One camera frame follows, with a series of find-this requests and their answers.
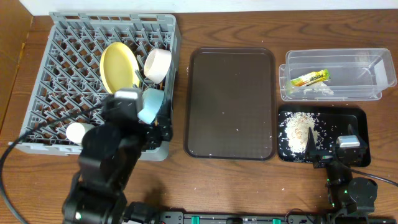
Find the light blue bowl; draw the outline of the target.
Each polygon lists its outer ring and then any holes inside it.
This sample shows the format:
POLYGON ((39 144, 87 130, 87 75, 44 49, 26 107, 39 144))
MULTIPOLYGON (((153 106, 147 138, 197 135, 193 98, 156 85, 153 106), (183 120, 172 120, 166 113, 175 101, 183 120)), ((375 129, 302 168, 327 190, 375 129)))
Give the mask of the light blue bowl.
POLYGON ((146 124, 151 124, 162 106, 164 91, 147 88, 142 94, 143 108, 138 112, 138 118, 146 124))

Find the green snack wrapper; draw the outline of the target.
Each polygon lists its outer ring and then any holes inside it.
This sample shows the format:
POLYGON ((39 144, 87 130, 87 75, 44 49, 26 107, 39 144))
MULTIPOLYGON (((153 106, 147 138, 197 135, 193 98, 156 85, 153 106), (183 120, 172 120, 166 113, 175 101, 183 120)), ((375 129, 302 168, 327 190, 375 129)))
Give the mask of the green snack wrapper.
POLYGON ((330 79, 330 73, 328 69, 324 69, 301 75, 298 78, 291 80, 291 84, 293 84, 293 86, 309 86, 314 83, 323 82, 329 79, 330 79))

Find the yellow round plate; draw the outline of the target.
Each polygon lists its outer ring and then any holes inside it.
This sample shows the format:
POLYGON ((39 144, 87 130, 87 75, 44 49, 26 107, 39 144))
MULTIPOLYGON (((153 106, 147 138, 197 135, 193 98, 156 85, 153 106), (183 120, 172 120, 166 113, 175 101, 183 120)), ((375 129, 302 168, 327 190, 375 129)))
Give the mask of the yellow round plate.
POLYGON ((132 50, 122 42, 110 44, 102 53, 100 75, 106 91, 116 93, 122 88, 139 87, 139 66, 132 50))

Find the white cup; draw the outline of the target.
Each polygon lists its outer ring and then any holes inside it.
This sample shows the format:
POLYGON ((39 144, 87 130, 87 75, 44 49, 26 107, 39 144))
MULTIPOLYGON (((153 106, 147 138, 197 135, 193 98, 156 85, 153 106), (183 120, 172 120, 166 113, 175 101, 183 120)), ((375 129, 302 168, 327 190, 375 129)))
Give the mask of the white cup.
POLYGON ((71 123, 66 129, 66 137, 75 144, 81 144, 84 135, 94 127, 88 123, 71 123))

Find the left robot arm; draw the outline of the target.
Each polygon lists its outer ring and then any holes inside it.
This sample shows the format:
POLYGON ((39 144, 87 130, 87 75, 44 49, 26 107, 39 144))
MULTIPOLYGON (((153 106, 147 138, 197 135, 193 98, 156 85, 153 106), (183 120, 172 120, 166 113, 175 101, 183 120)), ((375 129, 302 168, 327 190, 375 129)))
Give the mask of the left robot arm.
POLYGON ((122 88, 105 100, 104 124, 83 136, 64 223, 160 223, 157 209, 128 203, 124 189, 142 152, 172 137, 170 121, 153 124, 163 98, 162 90, 122 88))

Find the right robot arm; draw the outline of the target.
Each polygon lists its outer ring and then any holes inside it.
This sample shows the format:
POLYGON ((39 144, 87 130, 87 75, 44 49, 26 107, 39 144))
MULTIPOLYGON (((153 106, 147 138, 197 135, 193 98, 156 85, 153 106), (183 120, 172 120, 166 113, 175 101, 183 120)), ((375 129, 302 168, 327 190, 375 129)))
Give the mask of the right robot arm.
POLYGON ((318 150, 312 128, 308 129, 305 159, 315 169, 326 169, 328 200, 334 210, 315 218, 315 223, 370 223, 375 210, 377 183, 364 177, 354 177, 353 166, 360 166, 368 145, 351 125, 348 134, 337 137, 328 149, 318 150))

